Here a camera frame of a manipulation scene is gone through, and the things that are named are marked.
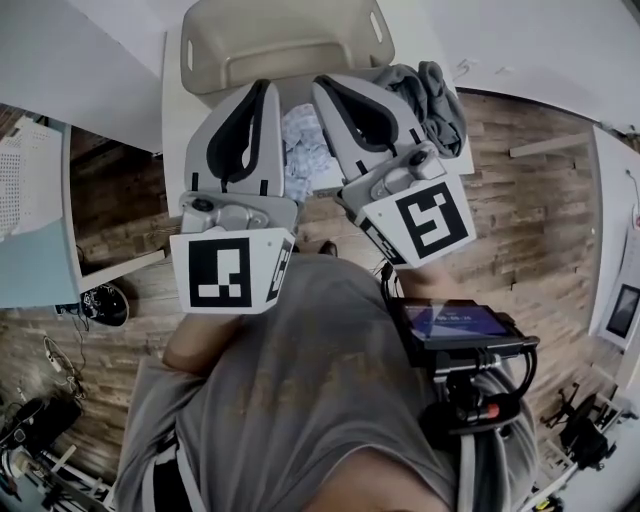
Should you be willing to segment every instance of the crumpled cloth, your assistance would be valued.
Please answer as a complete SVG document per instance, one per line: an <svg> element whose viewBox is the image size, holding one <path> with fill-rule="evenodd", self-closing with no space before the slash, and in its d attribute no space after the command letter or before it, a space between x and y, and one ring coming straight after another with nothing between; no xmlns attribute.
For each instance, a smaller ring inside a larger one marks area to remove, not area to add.
<svg viewBox="0 0 640 512"><path fill-rule="evenodd" d="M405 64L389 66L375 83L405 100L443 158L460 155L467 121L460 100L449 90L437 62L423 61L418 71Z"/></svg>
<svg viewBox="0 0 640 512"><path fill-rule="evenodd" d="M305 201L312 193L311 179L326 172L333 160L311 103L298 105L285 114L282 139L286 157L284 195Z"/></svg>

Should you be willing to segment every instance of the phone screen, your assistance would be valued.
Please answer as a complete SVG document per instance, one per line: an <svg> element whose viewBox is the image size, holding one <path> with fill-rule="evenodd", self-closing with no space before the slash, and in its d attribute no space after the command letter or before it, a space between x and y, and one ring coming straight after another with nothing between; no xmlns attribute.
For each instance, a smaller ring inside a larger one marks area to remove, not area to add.
<svg viewBox="0 0 640 512"><path fill-rule="evenodd" d="M403 307L413 330L425 340L510 335L482 306L441 303L404 304Z"/></svg>

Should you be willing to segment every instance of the person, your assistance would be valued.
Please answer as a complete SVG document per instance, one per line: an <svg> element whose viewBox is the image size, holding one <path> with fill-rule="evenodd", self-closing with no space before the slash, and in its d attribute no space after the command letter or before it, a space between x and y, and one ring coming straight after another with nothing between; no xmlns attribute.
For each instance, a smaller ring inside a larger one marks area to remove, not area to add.
<svg viewBox="0 0 640 512"><path fill-rule="evenodd" d="M141 362L120 512L143 510L145 472L173 429L206 510L456 510L459 455L430 446L417 421L431 383L409 366L377 279L323 249L292 255L266 313L187 315L162 362ZM407 297L464 297L442 263L397 275ZM483 378L515 388L502 371ZM510 430L476 436L473 510L515 510L531 490L526 406Z"/></svg>

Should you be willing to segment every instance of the person's arm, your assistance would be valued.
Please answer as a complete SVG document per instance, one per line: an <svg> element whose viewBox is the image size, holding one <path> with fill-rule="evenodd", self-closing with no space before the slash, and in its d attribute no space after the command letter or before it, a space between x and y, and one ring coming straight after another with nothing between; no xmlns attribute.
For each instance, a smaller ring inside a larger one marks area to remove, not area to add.
<svg viewBox="0 0 640 512"><path fill-rule="evenodd" d="M411 270L396 271L404 296L415 299L464 299L465 293L442 260Z"/></svg>
<svg viewBox="0 0 640 512"><path fill-rule="evenodd" d="M239 325L235 315L189 314L169 339L162 362L174 370L206 376Z"/></svg>

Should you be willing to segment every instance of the light blue patterned cloth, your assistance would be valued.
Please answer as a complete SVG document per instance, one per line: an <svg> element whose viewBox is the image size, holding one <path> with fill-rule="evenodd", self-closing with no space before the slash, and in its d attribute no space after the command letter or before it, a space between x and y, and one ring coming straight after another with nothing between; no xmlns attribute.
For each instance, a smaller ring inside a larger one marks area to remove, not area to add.
<svg viewBox="0 0 640 512"><path fill-rule="evenodd" d="M303 202L311 195L311 179L331 167L333 157L311 103L292 108L282 118L285 142L284 195Z"/></svg>

